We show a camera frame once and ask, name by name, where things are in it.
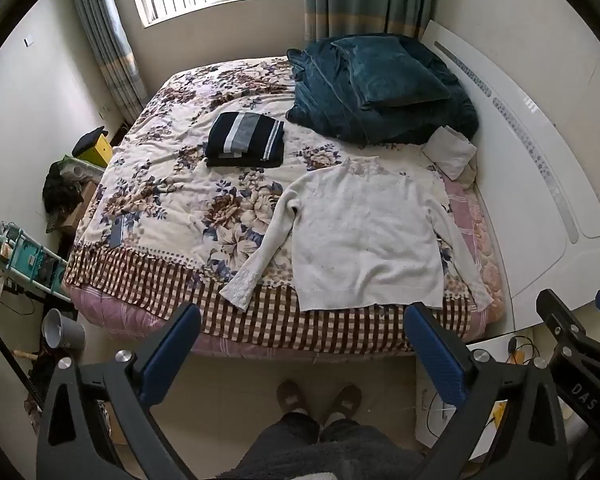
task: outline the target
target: white headboard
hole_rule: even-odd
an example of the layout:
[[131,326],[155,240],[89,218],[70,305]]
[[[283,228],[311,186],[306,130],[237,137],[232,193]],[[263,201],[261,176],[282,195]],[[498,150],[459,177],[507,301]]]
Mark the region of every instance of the white headboard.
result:
[[480,119],[476,184],[504,262],[516,330],[552,288],[570,308],[600,289],[600,203],[542,110],[501,69],[435,22],[422,42],[458,76]]

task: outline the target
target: brown slipper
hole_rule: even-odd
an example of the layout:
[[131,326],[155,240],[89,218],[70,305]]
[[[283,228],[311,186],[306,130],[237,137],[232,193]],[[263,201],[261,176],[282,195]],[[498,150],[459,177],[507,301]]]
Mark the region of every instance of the brown slipper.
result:
[[291,380],[284,381],[276,390],[278,404],[283,413],[289,413],[293,410],[305,410],[309,413],[304,393],[295,382]]
[[362,392],[355,384],[345,386],[334,399],[329,411],[323,418],[327,421],[333,413],[342,413],[345,418],[353,418],[362,403]]

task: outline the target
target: sweater sleeve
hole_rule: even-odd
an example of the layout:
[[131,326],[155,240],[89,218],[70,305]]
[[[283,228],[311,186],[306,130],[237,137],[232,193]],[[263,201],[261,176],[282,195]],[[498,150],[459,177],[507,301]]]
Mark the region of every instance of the sweater sleeve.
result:
[[297,179],[283,191],[260,247],[220,291],[222,297],[240,310],[247,310],[264,269],[291,231],[302,205],[301,199],[310,187],[310,175]]
[[484,282],[478,272],[478,267],[475,265],[474,258],[471,256],[464,238],[462,238],[460,229],[458,229],[458,226],[453,222],[440,202],[432,195],[424,193],[423,200],[433,230],[453,249],[454,265],[460,277],[471,290],[477,307],[480,310],[484,310],[493,303],[493,298],[491,298],[484,286]]

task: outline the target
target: power outlet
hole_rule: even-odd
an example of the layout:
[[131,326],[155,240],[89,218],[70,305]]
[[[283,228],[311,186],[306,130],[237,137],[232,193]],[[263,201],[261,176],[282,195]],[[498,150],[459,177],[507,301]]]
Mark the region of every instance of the power outlet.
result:
[[98,110],[98,115],[100,116],[101,119],[104,119],[109,112],[111,111],[111,108],[109,107],[109,105],[102,105],[102,108],[100,108],[100,110]]

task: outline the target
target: green pillow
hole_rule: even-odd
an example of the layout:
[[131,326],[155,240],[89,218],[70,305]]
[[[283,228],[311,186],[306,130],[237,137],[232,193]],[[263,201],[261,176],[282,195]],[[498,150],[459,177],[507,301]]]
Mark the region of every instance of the green pillow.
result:
[[394,37],[352,36],[332,43],[349,65],[362,109],[401,107],[449,98],[449,91]]

